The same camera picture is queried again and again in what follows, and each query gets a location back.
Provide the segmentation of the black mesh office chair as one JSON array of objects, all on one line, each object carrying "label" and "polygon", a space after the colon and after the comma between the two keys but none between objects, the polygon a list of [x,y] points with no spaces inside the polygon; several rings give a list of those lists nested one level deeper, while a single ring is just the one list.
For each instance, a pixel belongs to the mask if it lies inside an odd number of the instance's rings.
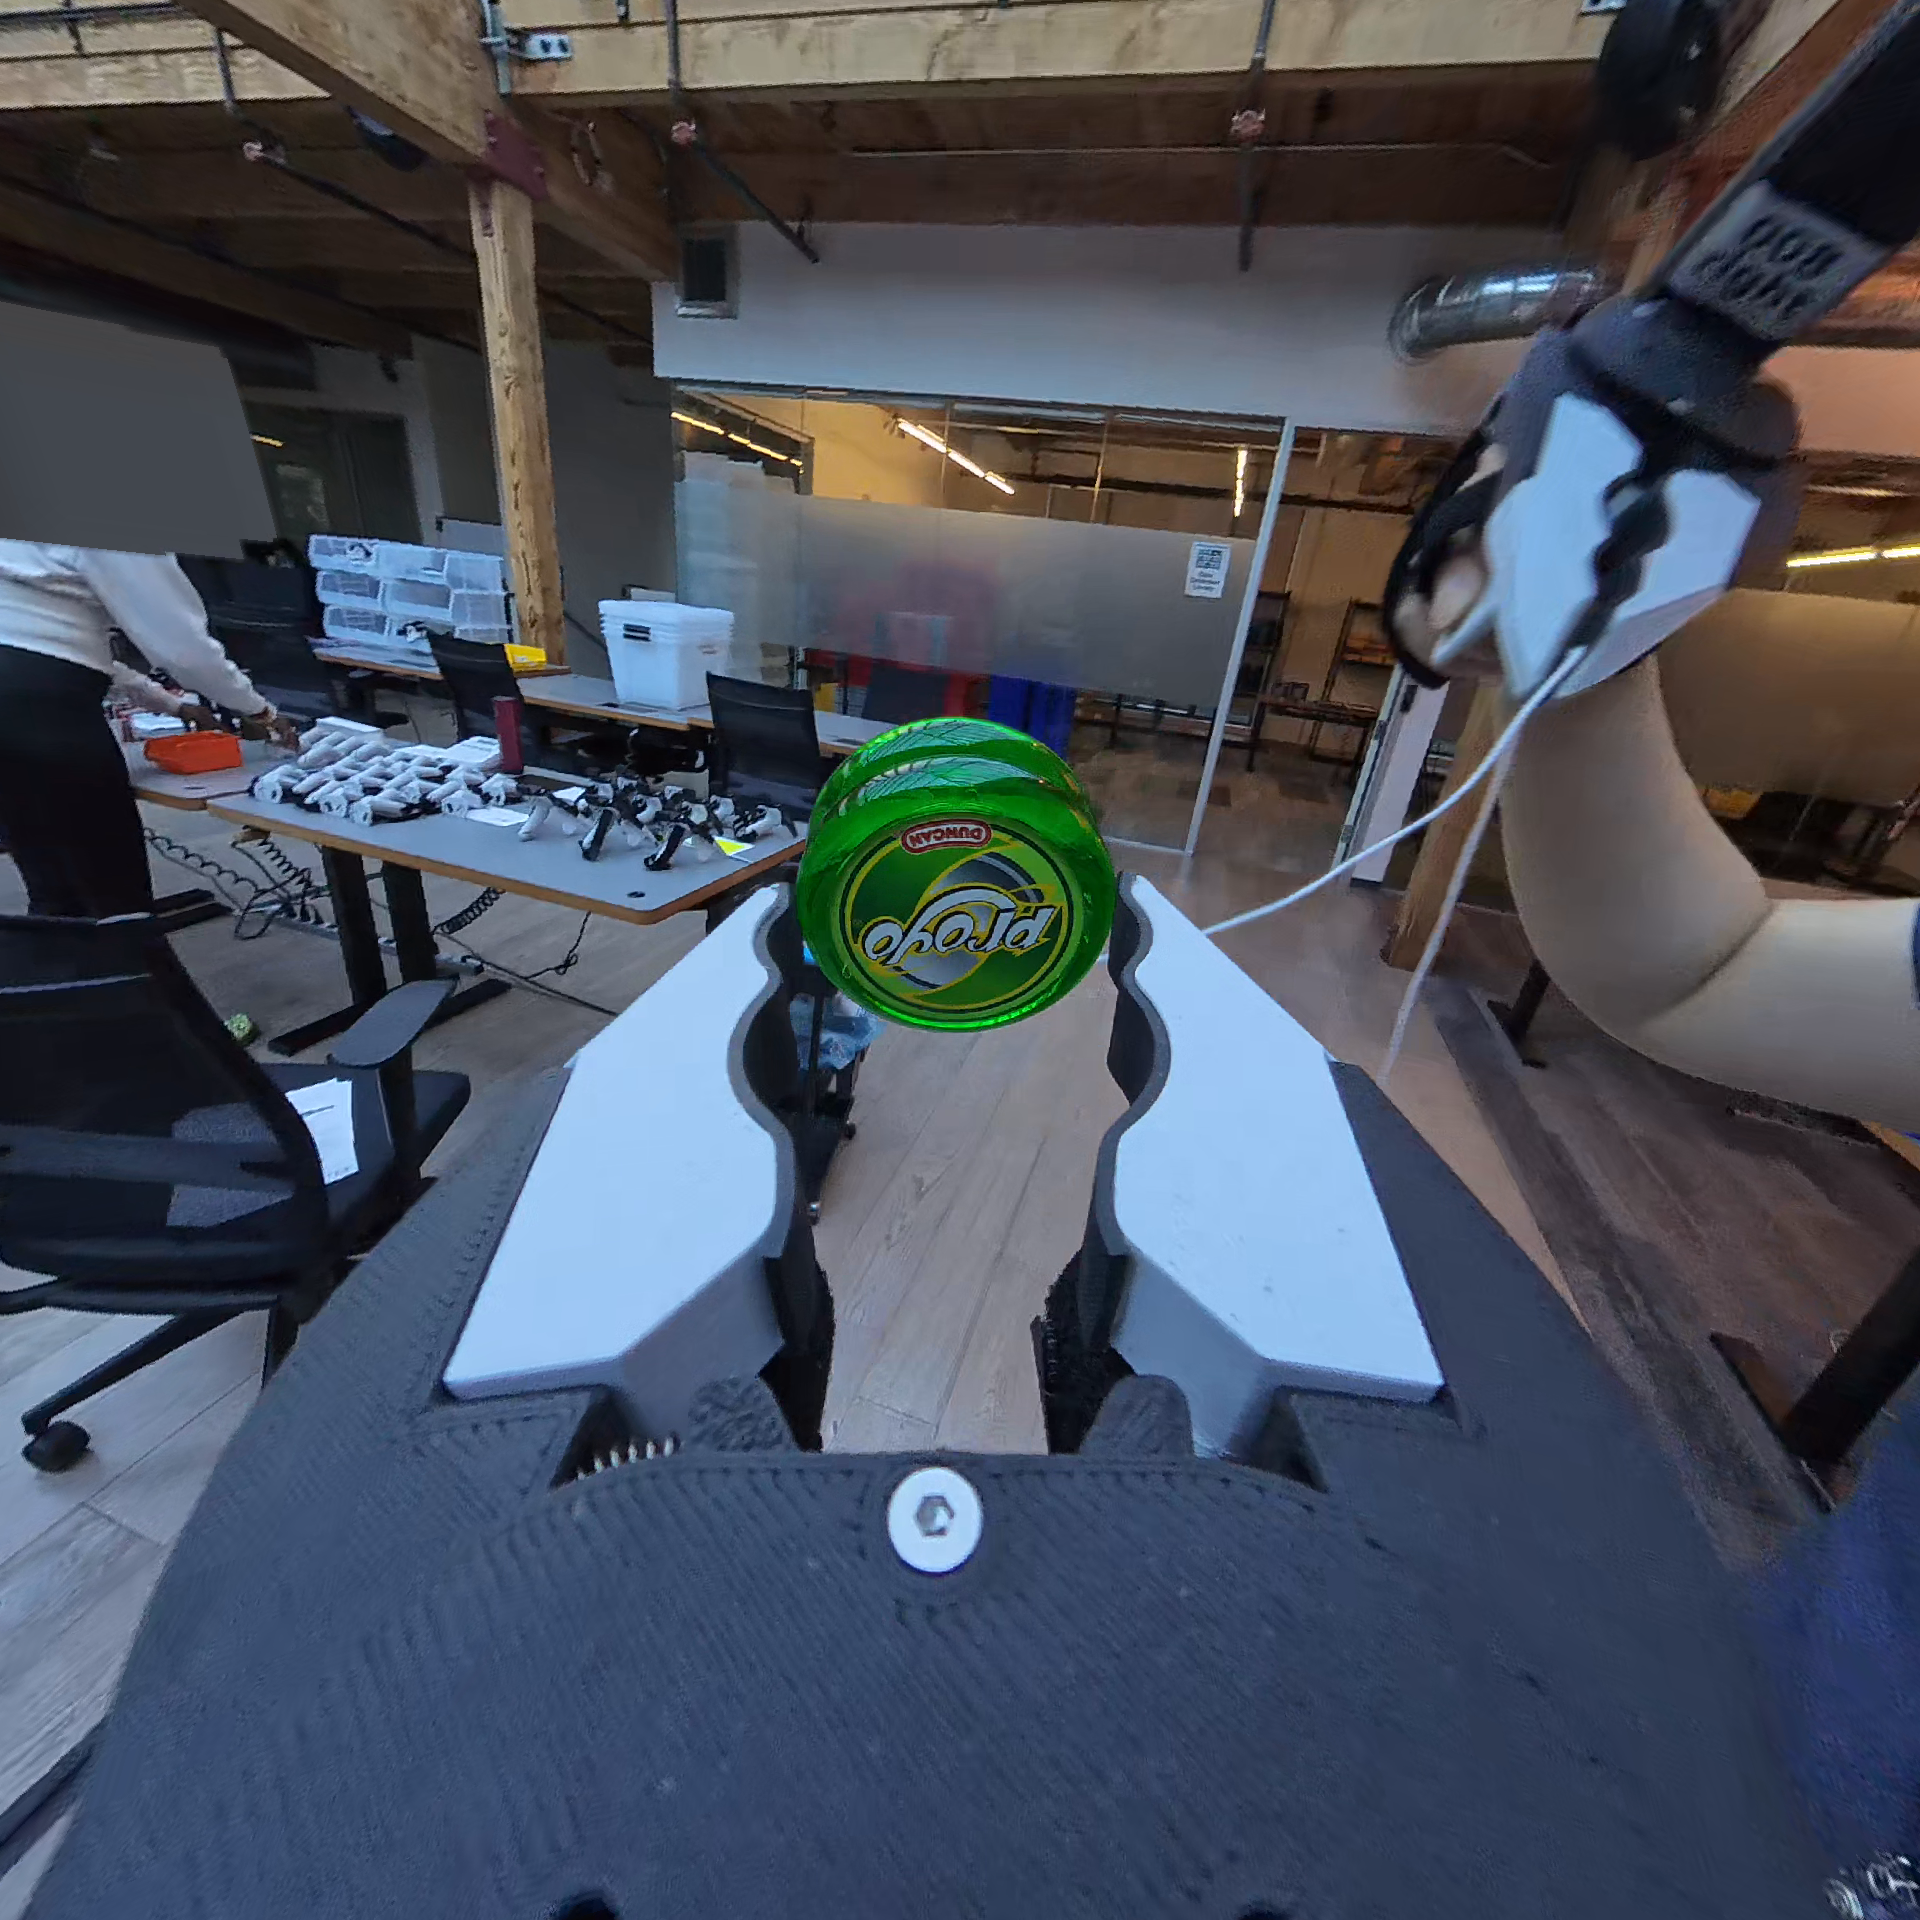
[{"label": "black mesh office chair", "polygon": [[521,721],[515,665],[502,640],[468,637],[434,626],[424,635],[464,735],[498,738],[500,703],[509,703],[509,721]]},{"label": "black mesh office chair", "polygon": [[830,778],[806,689],[705,674],[708,791],[808,824]]}]

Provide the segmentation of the white paper sheet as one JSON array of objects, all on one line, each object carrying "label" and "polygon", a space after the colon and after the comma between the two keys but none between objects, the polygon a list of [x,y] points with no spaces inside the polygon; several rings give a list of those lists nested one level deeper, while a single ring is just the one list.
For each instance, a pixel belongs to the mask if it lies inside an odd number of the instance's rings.
[{"label": "white paper sheet", "polygon": [[360,1172],[356,1088],[346,1075],[325,1075],[286,1088],[288,1103],[314,1145],[325,1188],[346,1184]]}]

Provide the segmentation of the green yoyo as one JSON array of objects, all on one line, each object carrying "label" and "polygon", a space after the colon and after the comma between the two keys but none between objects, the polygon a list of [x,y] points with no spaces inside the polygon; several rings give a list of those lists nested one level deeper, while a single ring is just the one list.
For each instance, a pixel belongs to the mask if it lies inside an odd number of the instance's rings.
[{"label": "green yoyo", "polygon": [[1068,761],[959,716],[852,751],[818,793],[794,881],[824,975],[876,1018],[942,1031],[1007,1026],[1068,995],[1102,958],[1115,901]]}]

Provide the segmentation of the long grey desk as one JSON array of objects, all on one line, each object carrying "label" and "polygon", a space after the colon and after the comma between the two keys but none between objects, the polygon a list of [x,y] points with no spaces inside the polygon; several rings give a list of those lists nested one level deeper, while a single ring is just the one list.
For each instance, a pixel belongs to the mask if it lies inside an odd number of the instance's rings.
[{"label": "long grey desk", "polygon": [[[410,682],[430,687],[435,695],[443,693],[443,682],[431,662],[391,660],[377,651],[366,651],[356,646],[334,646],[314,640],[310,644],[316,658],[341,668],[366,669],[390,682]],[[547,714],[562,714],[588,725],[625,724],[632,728],[651,728],[655,732],[711,732],[711,714],[705,703],[692,708],[657,708],[643,701],[628,701],[616,693],[612,679],[564,669],[541,669],[517,677],[520,697],[526,708],[539,708]],[[827,756],[848,756],[864,743],[891,732],[895,725],[881,719],[867,719],[836,709],[813,708],[810,693],[803,691],[801,706],[811,718],[820,749]]]}]

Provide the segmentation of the metal air duct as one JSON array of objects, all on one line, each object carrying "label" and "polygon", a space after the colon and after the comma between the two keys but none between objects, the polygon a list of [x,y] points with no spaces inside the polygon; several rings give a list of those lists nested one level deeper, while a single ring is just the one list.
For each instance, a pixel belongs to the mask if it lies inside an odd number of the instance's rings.
[{"label": "metal air duct", "polygon": [[1524,342],[1563,329],[1620,291],[1620,277],[1588,262],[1489,266],[1417,281],[1394,306],[1385,339],[1404,364],[1454,348]]}]

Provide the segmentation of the stack of clear plastic bins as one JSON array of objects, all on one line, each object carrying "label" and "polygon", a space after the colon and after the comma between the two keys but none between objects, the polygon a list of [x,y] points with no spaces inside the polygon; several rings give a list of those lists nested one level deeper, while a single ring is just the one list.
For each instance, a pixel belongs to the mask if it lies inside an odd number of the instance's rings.
[{"label": "stack of clear plastic bins", "polygon": [[498,553],[334,534],[307,536],[303,553],[329,644],[398,644],[424,629],[515,641],[508,570]]}]

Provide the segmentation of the black office chair with paper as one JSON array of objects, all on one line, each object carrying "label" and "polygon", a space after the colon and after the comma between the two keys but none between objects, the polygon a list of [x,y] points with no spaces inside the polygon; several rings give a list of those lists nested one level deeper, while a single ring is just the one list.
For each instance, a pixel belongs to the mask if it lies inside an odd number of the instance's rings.
[{"label": "black office chair with paper", "polygon": [[[427,1188],[465,1112],[459,1071],[414,1045],[454,985],[387,989],[318,1068],[225,1031],[154,915],[2,922],[2,1255],[31,1283],[3,1316],[63,1310],[157,1328],[19,1415],[21,1456],[72,1469],[72,1411],[190,1342],[264,1313],[261,1377]],[[286,1090],[354,1086],[357,1174],[325,1186]]]}]

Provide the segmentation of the grey table with black legs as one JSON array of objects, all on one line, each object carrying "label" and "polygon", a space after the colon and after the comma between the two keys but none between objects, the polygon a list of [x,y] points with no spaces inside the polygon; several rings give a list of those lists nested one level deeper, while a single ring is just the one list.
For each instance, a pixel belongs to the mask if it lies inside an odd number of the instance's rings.
[{"label": "grey table with black legs", "polygon": [[708,928],[749,887],[777,878],[803,842],[790,829],[766,831],[742,855],[714,852],[690,864],[650,868],[646,852],[620,845],[588,860],[553,828],[521,838],[515,825],[489,825],[476,814],[427,814],[395,824],[357,824],[341,816],[259,800],[213,797],[205,814],[243,834],[300,842],[320,852],[332,923],[348,978],[348,1005],[276,1034],[273,1053],[291,1055],[332,1043],[390,989],[386,962],[404,983],[449,983],[424,881],[434,875],[515,900],[535,900],[575,917],[651,928],[700,912]]}]

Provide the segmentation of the white storage bin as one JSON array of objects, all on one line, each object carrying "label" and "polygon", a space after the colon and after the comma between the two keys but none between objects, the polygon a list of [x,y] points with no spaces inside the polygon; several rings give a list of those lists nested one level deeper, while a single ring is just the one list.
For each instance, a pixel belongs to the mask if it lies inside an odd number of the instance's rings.
[{"label": "white storage bin", "polygon": [[729,671],[736,615],[659,597],[606,597],[597,624],[616,700],[687,714],[708,706],[708,677]]}]

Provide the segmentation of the person's blue clothing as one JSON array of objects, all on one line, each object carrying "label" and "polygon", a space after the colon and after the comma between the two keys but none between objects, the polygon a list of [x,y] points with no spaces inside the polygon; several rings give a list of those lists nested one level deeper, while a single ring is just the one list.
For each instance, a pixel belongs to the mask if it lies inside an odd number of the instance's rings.
[{"label": "person's blue clothing", "polygon": [[1918,1385],[1761,1573],[1757,1636],[1835,1915],[1918,1914]]}]

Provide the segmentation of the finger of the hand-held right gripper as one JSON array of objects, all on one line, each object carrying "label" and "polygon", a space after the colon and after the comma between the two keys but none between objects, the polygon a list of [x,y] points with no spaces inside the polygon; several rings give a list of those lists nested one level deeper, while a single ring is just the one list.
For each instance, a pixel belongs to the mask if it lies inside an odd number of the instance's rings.
[{"label": "finger of the hand-held right gripper", "polygon": [[1616,491],[1640,468],[1640,439],[1599,401],[1563,393],[1546,416],[1533,468],[1492,514],[1492,593],[1502,677],[1524,701],[1569,656],[1596,646],[1602,545]]},{"label": "finger of the hand-held right gripper", "polygon": [[1679,468],[1660,484],[1666,536],[1640,566],[1582,658],[1582,677],[1610,679],[1655,651],[1672,634],[1718,604],[1761,514],[1761,496],[1740,479]]}]

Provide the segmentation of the slanted wooden post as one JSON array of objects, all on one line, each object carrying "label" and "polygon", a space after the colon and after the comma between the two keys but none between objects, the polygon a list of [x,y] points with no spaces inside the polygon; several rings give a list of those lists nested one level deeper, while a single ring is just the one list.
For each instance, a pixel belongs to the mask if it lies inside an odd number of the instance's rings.
[{"label": "slanted wooden post", "polygon": [[1381,962],[1394,969],[1429,967],[1444,943],[1444,928],[1475,857],[1475,829],[1483,825],[1486,791],[1511,712],[1514,701],[1500,682],[1475,686],[1464,709],[1436,817],[1419,835],[1398,915],[1380,950]]}]

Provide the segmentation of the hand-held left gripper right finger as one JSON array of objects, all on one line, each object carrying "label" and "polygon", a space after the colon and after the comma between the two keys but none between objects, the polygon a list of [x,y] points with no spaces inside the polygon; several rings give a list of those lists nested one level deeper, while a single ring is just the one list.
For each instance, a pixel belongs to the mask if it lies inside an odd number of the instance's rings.
[{"label": "hand-held left gripper right finger", "polygon": [[1124,1108],[1029,1328],[1048,1452],[1092,1450],[1130,1379],[1231,1464],[1308,1464],[1301,1395],[1439,1403],[1330,1052],[1144,875],[1118,884],[1109,975]]}]

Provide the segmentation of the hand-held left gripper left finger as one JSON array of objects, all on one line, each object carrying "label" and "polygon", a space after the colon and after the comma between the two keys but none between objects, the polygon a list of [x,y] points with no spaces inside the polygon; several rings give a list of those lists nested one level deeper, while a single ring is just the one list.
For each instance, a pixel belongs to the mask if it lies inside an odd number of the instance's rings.
[{"label": "hand-held left gripper left finger", "polygon": [[643,1441],[692,1433],[715,1379],[759,1379],[822,1443],[834,1302],[798,1123],[808,1080],[790,890],[757,887],[566,1068],[443,1392],[589,1388]]}]

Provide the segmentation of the person's right hand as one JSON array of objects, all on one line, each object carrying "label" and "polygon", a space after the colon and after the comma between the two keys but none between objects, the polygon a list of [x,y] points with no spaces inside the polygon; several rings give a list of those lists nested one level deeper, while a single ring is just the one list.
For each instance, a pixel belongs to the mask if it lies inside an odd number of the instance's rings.
[{"label": "person's right hand", "polygon": [[1494,580],[1492,516],[1502,500],[1505,465],[1505,449],[1483,438],[1474,465],[1428,514],[1428,663],[1444,677],[1465,677],[1469,656],[1486,646]]}]

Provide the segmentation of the person's right forearm cream sleeve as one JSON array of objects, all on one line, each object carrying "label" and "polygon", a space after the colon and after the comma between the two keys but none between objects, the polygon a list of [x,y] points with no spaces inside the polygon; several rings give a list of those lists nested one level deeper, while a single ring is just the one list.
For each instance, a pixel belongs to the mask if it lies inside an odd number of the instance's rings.
[{"label": "person's right forearm cream sleeve", "polygon": [[1682,1074],[1916,1133],[1916,897],[1772,893],[1696,781],[1888,804],[1916,708],[1916,606],[1749,588],[1546,706],[1500,835],[1556,988]]}]

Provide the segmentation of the pile of white grippers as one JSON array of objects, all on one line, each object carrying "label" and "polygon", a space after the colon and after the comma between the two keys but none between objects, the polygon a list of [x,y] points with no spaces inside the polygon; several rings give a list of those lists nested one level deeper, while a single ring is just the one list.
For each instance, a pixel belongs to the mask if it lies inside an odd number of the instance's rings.
[{"label": "pile of white grippers", "polygon": [[527,842],[553,825],[583,860],[624,843],[647,872],[708,855],[743,862],[803,839],[790,805],[693,789],[690,778],[703,768],[700,748],[643,742],[638,732],[614,751],[592,743],[583,760],[558,770],[511,770],[489,733],[438,745],[321,718],[300,735],[294,758],[251,781],[249,797],[361,828],[465,817],[515,828]]}]

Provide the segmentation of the stack of blue crates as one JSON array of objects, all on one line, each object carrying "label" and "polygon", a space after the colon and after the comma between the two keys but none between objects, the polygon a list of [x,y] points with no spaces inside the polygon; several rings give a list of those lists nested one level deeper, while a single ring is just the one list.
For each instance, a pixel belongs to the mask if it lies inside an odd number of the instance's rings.
[{"label": "stack of blue crates", "polygon": [[1011,676],[989,676],[985,719],[1022,732],[1065,758],[1077,709],[1077,689]]}]

